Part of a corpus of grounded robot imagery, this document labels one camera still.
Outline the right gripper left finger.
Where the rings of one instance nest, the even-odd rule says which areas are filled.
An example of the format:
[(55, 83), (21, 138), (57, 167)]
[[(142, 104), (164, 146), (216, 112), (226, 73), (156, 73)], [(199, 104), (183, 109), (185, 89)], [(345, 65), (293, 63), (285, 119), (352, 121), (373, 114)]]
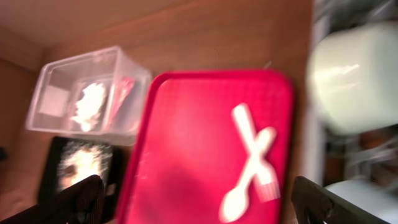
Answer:
[(97, 224), (101, 222), (104, 183), (100, 176), (88, 178), (1, 221), (1, 224)]

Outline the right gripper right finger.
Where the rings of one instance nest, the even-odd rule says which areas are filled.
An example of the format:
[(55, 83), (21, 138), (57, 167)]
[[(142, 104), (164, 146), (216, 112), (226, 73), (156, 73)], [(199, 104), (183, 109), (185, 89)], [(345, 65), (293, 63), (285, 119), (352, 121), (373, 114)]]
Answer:
[(311, 180), (294, 180), (291, 201), (298, 224), (387, 224)]

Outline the white plastic fork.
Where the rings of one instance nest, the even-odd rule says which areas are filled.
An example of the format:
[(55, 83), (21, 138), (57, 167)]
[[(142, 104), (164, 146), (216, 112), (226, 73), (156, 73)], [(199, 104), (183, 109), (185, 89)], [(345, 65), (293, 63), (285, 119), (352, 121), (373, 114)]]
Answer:
[(232, 110), (232, 117), (248, 153), (252, 167), (252, 179), (259, 200), (268, 202), (280, 197), (279, 183), (273, 165), (265, 159), (277, 136), (277, 131), (268, 126), (256, 131), (248, 105), (241, 103)]

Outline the blue bowl with food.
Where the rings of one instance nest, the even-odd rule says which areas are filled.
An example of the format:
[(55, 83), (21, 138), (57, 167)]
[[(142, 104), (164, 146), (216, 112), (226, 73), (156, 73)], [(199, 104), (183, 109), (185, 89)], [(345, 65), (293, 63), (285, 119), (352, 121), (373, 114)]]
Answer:
[(388, 223), (397, 223), (397, 195), (364, 180), (345, 180), (327, 190)]

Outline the white plastic spoon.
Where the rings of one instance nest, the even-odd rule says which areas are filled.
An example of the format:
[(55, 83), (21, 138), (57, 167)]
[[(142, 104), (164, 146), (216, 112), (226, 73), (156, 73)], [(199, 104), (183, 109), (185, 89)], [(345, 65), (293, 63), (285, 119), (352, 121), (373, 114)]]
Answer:
[(219, 210), (221, 222), (234, 222), (246, 212), (250, 203), (248, 188), (251, 182), (254, 182), (252, 179), (252, 167), (247, 158), (237, 184), (226, 193), (221, 201)]

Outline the mint green bowl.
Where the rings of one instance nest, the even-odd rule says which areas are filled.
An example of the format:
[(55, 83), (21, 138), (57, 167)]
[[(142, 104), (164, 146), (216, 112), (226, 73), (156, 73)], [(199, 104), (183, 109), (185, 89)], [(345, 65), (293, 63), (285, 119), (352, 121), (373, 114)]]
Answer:
[(314, 110), (336, 134), (397, 124), (397, 23), (334, 32), (313, 49), (307, 88)]

